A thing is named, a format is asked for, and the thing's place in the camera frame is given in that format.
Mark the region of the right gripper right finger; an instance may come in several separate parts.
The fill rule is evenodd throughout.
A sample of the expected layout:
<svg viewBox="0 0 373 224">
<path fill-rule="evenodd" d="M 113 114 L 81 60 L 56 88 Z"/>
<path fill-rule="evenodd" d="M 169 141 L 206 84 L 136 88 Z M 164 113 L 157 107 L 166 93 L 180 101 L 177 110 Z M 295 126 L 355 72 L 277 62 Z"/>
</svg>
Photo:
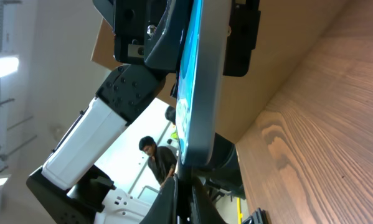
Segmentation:
<svg viewBox="0 0 373 224">
<path fill-rule="evenodd" d="M 193 224 L 226 224 L 197 177 L 192 179 L 191 222 Z"/>
</svg>

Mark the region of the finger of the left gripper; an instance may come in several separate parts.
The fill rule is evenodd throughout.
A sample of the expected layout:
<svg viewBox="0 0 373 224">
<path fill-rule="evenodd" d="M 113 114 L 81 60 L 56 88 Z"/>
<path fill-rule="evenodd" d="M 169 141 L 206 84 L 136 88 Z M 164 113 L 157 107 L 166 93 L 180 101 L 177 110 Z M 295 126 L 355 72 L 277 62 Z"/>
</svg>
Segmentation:
<svg viewBox="0 0 373 224">
<path fill-rule="evenodd" d="M 260 0 L 232 1 L 224 76 L 243 77 L 247 74 L 252 51 L 256 48 L 261 11 Z"/>
</svg>

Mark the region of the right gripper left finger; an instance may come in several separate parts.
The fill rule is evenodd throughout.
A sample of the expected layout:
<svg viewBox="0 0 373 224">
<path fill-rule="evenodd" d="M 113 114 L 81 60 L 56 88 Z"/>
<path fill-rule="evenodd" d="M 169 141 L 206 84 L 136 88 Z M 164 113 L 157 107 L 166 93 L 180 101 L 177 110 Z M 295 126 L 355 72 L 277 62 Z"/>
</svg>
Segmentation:
<svg viewBox="0 0 373 224">
<path fill-rule="evenodd" d="M 175 224 L 177 210 L 178 179 L 170 177 L 159 191 L 154 203 L 140 224 Z"/>
</svg>

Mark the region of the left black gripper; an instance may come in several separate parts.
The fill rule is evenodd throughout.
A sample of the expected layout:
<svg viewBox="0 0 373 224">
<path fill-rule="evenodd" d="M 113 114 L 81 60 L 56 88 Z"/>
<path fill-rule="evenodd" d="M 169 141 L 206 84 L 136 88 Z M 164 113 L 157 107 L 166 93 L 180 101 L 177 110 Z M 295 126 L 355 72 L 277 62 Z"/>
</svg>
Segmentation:
<svg viewBox="0 0 373 224">
<path fill-rule="evenodd" d="M 102 22 L 92 53 L 99 65 L 142 64 L 174 73 L 191 16 L 191 0 L 93 0 Z M 155 26 L 152 34 L 149 26 Z"/>
</svg>

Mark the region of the Galaxy S25 smartphone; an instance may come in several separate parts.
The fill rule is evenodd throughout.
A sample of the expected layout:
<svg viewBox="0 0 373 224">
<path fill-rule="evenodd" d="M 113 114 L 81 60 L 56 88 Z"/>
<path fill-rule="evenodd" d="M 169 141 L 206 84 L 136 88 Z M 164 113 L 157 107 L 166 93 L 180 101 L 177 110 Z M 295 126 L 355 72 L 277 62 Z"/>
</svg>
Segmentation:
<svg viewBox="0 0 373 224">
<path fill-rule="evenodd" d="M 186 166 L 204 166 L 212 155 L 231 9 L 230 0 L 192 5 L 176 103 L 179 156 Z"/>
</svg>

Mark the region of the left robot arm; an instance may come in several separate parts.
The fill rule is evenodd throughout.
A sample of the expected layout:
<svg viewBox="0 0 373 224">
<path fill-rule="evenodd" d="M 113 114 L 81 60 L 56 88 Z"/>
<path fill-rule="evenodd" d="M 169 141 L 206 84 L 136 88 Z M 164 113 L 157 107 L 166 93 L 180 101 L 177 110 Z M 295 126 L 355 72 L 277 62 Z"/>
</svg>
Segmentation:
<svg viewBox="0 0 373 224">
<path fill-rule="evenodd" d="M 215 131 L 223 77 L 242 77 L 257 43 L 258 1 L 95 1 L 119 62 L 27 187 L 57 223 L 222 223 L 207 188 L 245 197 L 235 145 Z M 161 190 L 145 205 L 96 161 L 176 74 L 171 96 L 179 154 L 150 138 L 140 148 Z"/>
</svg>

